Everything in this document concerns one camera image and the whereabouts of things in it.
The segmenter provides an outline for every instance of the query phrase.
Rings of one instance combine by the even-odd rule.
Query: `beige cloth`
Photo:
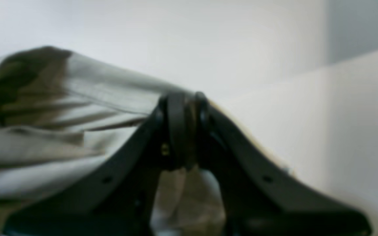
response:
[[[9,213],[104,163],[170,91],[183,89],[52,47],[1,58],[0,232]],[[158,235],[214,235],[224,219],[209,172],[162,173]]]

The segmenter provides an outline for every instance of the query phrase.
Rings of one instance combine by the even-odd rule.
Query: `small hole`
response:
[[[105,178],[102,179],[102,183],[109,184],[110,182],[112,182],[112,180],[113,180],[112,176],[106,176]]]
[[[267,183],[272,183],[273,182],[273,179],[269,176],[263,176],[262,179],[267,182]]]

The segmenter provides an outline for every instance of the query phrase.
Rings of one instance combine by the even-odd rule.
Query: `white backdrop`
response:
[[[378,235],[378,1],[0,0],[0,56],[42,45],[204,91]]]

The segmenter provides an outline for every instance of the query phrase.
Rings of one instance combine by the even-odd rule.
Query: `black plastic part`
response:
[[[366,217],[301,184],[252,145],[202,93],[169,94],[109,161],[72,187],[12,215],[7,236],[152,235],[162,170],[195,163],[220,185],[227,236],[365,236]]]

